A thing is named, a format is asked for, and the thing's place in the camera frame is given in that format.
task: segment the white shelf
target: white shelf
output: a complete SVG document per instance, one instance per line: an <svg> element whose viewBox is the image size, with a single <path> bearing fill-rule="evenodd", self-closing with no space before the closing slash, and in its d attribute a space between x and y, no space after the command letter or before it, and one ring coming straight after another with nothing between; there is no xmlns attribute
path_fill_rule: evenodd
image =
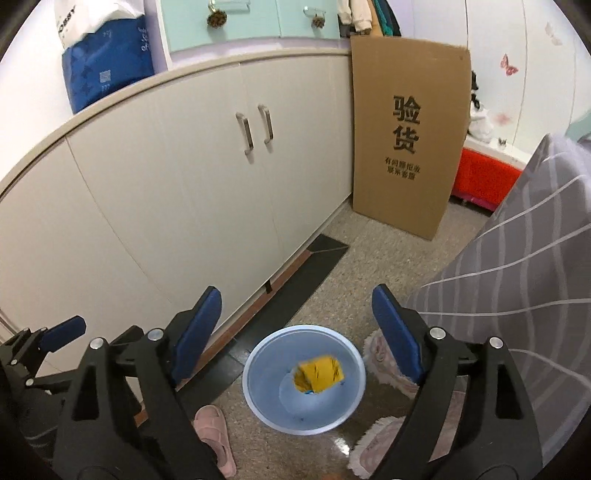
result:
<svg viewBox="0 0 591 480"><path fill-rule="evenodd" d="M497 160L518 168L519 170L525 168L531 157L531 154L521 151L509 143L507 143L504 148L499 148L499 143L496 138L487 144L468 135L464 142L464 148L496 158Z"/></svg>

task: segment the white bag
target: white bag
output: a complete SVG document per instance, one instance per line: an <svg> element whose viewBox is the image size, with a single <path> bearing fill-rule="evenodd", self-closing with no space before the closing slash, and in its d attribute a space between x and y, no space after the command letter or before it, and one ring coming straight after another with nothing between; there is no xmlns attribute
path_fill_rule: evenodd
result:
<svg viewBox="0 0 591 480"><path fill-rule="evenodd" d="M488 110L480 104L480 108L476 108L474 102L470 102L470 126L468 133L484 143L492 140L492 132L495 129L494 125L488 118Z"/></svg>
<svg viewBox="0 0 591 480"><path fill-rule="evenodd" d="M109 20L139 18L144 0L55 0L55 12L57 32L67 49Z"/></svg>

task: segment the blue bag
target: blue bag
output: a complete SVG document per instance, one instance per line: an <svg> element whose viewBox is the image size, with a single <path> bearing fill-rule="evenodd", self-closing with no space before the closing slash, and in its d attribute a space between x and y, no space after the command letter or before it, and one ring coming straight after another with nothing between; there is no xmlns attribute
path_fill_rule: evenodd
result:
<svg viewBox="0 0 591 480"><path fill-rule="evenodd" d="M145 15L110 20L61 57L72 111L154 74Z"/></svg>

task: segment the blue gripper pad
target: blue gripper pad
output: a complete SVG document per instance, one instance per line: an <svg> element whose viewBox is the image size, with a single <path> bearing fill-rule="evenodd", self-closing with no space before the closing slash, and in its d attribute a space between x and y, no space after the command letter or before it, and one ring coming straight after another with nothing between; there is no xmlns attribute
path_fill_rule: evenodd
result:
<svg viewBox="0 0 591 480"><path fill-rule="evenodd" d="M208 290L206 297L197 303L189 326L174 347L175 361L171 376L177 384L193 373L222 314L222 294L216 288L210 287Z"/></svg>
<svg viewBox="0 0 591 480"><path fill-rule="evenodd" d="M60 348L73 342L85 333L86 322L84 318L76 315L46 331L39 342L39 350L45 353L57 352Z"/></svg>
<svg viewBox="0 0 591 480"><path fill-rule="evenodd" d="M390 297L393 298L386 285L381 284L374 288L374 317L402 374L419 384L425 373L421 363L421 350Z"/></svg>

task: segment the light blue cabinet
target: light blue cabinet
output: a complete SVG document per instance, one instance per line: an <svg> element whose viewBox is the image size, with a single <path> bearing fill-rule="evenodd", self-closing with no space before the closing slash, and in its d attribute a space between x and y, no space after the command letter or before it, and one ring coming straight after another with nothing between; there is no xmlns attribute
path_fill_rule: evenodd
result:
<svg viewBox="0 0 591 480"><path fill-rule="evenodd" d="M160 0L171 53L242 38L339 38L336 0L214 0L228 15L220 28L207 25L210 1ZM312 26L315 14L325 17L323 28Z"/></svg>
<svg viewBox="0 0 591 480"><path fill-rule="evenodd" d="M207 26L208 0L161 0L170 52L210 43L252 37L279 37L275 0L218 0L215 8L228 15L221 28Z"/></svg>
<svg viewBox="0 0 591 480"><path fill-rule="evenodd" d="M336 0L277 0L282 37L340 38ZM324 17L323 28L312 26L314 15Z"/></svg>

